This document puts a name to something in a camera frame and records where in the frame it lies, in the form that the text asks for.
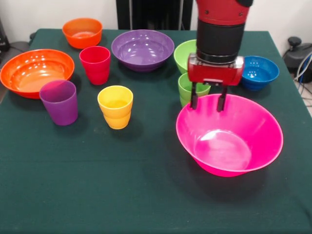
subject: bowl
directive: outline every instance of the bowl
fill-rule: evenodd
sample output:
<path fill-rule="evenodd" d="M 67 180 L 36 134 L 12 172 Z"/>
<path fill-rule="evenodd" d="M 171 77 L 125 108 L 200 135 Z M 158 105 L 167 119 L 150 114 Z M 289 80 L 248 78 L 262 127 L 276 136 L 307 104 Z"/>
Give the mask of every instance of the bowl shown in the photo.
<path fill-rule="evenodd" d="M 252 91 L 258 91 L 275 80 L 278 66 L 271 60 L 259 56 L 246 56 L 241 84 Z"/>
<path fill-rule="evenodd" d="M 224 111 L 218 112 L 219 97 L 199 97 L 196 110 L 189 104 L 181 110 L 176 132 L 183 147 L 216 176 L 239 176 L 272 163 L 283 147 L 274 116 L 249 99 L 229 94 Z"/>
<path fill-rule="evenodd" d="M 0 80 L 22 97 L 39 99 L 42 86 L 57 79 L 69 80 L 74 68 L 72 58 L 62 51 L 32 50 L 9 60 L 1 69 Z"/>
<path fill-rule="evenodd" d="M 196 40 L 188 40 L 175 49 L 174 58 L 181 74 L 187 72 L 187 61 L 190 53 L 196 53 Z"/>
<path fill-rule="evenodd" d="M 63 25 L 63 34 L 68 43 L 77 49 L 98 45 L 102 38 L 102 24 L 91 18 L 78 18 Z"/>
<path fill-rule="evenodd" d="M 120 34 L 112 43 L 112 52 L 126 67 L 150 72 L 160 67 L 173 53 L 174 42 L 154 30 L 132 30 Z"/>

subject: orange bowl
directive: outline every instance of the orange bowl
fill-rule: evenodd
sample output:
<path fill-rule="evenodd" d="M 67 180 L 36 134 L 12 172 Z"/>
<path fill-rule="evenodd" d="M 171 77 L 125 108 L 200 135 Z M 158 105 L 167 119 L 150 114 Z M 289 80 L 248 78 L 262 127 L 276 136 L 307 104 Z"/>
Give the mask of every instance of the orange bowl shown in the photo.
<path fill-rule="evenodd" d="M 96 19 L 78 18 L 64 24 L 63 34 L 71 46 L 84 49 L 99 44 L 102 29 L 101 22 Z"/>
<path fill-rule="evenodd" d="M 22 97 L 40 99 L 42 86 L 56 79 L 69 80 L 74 68 L 73 59 L 62 51 L 32 50 L 9 60 L 1 69 L 0 80 Z"/>

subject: green cloth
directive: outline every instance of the green cloth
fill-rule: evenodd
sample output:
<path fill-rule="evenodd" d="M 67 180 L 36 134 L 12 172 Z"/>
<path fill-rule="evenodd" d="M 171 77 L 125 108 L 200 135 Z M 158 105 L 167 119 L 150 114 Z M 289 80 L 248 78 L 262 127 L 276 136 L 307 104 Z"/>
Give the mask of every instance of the green cloth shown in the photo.
<path fill-rule="evenodd" d="M 104 30 L 111 48 L 124 31 Z M 175 42 L 194 31 L 164 31 Z M 40 100 L 8 92 L 0 105 L 0 233 L 312 233 L 312 119 L 268 32 L 246 32 L 241 55 L 280 68 L 260 92 L 230 92 L 267 108 L 279 121 L 284 148 L 270 166 L 234 178 L 202 170 L 176 136 L 181 109 L 171 56 L 151 73 L 135 73 L 112 55 L 109 81 L 89 83 L 61 30 L 40 29 L 31 49 L 52 48 L 75 61 L 78 120 L 52 123 Z M 134 93 L 127 128 L 111 130 L 98 92 L 124 85 Z M 211 93 L 219 92 L 213 87 Z"/>

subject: white wall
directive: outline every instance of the white wall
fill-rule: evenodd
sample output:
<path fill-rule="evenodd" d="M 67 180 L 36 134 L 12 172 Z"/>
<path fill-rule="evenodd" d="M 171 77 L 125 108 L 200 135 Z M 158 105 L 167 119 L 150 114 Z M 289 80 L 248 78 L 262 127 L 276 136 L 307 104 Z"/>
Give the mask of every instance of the white wall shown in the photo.
<path fill-rule="evenodd" d="M 0 18 L 10 42 L 28 41 L 39 28 L 61 28 L 77 17 L 96 18 L 104 29 L 118 29 L 115 0 L 0 0 Z M 192 30 L 197 17 L 194 1 Z M 280 53 L 288 48 L 290 36 L 312 42 L 312 0 L 254 0 L 246 30 L 269 31 Z"/>
<path fill-rule="evenodd" d="M 0 18 L 10 42 L 29 40 L 39 28 L 62 28 L 70 19 L 91 17 L 118 29 L 115 0 L 0 0 Z"/>
<path fill-rule="evenodd" d="M 197 28 L 197 17 L 194 1 L 192 30 Z M 290 36 L 312 42 L 312 0 L 254 0 L 245 30 L 269 31 L 281 54 L 288 49 Z"/>

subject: red robot arm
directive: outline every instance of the red robot arm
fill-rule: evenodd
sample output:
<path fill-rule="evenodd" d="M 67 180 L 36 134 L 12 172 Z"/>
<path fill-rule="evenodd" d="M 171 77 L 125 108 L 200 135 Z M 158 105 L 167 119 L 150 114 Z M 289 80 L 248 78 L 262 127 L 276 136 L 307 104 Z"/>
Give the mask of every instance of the red robot arm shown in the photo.
<path fill-rule="evenodd" d="M 223 110 L 226 87 L 238 85 L 244 58 L 238 56 L 245 22 L 253 0 L 196 0 L 197 51 L 190 54 L 188 75 L 193 82 L 191 107 L 197 106 L 196 83 L 223 85 L 218 111 Z"/>

